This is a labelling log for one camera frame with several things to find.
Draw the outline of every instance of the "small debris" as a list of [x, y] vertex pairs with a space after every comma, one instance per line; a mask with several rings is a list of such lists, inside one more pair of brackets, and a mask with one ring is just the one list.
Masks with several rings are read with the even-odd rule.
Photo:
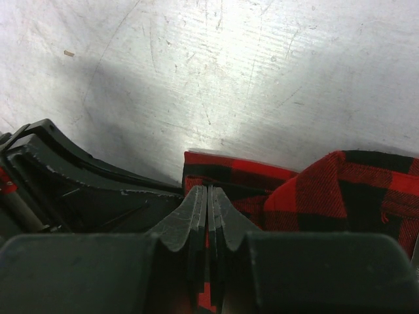
[[72, 52], [70, 52], [70, 51], [68, 51], [68, 50], [64, 50], [64, 54], [65, 54], [66, 56], [69, 56], [69, 57], [74, 57], [74, 53], [72, 53]]

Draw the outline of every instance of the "plaid shirt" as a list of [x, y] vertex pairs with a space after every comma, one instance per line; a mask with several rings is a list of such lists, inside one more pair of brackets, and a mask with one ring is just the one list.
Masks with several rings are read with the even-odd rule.
[[[333, 152], [301, 173], [246, 160], [185, 153], [183, 189], [214, 184], [266, 231], [379, 232], [411, 257], [419, 233], [419, 160]], [[209, 284], [200, 305], [211, 311]]]

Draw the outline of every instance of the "white surface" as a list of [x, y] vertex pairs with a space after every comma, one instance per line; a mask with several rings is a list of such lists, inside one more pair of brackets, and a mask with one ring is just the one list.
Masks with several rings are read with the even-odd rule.
[[1, 0], [0, 130], [50, 118], [167, 182], [188, 149], [296, 170], [336, 149], [414, 156], [418, 16], [409, 0]]

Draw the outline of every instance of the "black plastic part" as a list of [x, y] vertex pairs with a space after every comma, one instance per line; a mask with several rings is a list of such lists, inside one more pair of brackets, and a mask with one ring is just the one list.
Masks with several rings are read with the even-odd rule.
[[204, 290], [207, 189], [194, 186], [182, 204], [145, 235], [158, 235], [172, 251], [184, 250], [193, 294]]
[[246, 232], [261, 231], [231, 204], [222, 188], [208, 188], [208, 239], [211, 304], [222, 308], [229, 254]]
[[419, 311], [415, 272], [388, 236], [262, 232], [214, 187], [208, 232], [218, 313]]
[[205, 214], [196, 186], [143, 235], [15, 237], [0, 251], [0, 313], [195, 313]]
[[10, 239], [24, 233], [24, 230], [13, 219], [10, 213], [0, 204], [0, 236], [3, 239]]
[[12, 136], [12, 134], [10, 134], [10, 133], [1, 134], [0, 135], [0, 145], [6, 143], [7, 140], [10, 139], [11, 136]]
[[10, 136], [0, 167], [45, 228], [61, 232], [145, 232], [183, 199], [180, 188], [92, 158], [50, 120]]

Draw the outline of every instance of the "buffalo check flannel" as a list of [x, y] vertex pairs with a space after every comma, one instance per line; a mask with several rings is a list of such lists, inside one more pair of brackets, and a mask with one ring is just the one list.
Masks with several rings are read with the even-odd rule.
[[[214, 184], [266, 231], [379, 232], [411, 257], [419, 233], [419, 159], [337, 151], [301, 173], [257, 162], [185, 153], [183, 189]], [[209, 285], [200, 305], [210, 305]]]

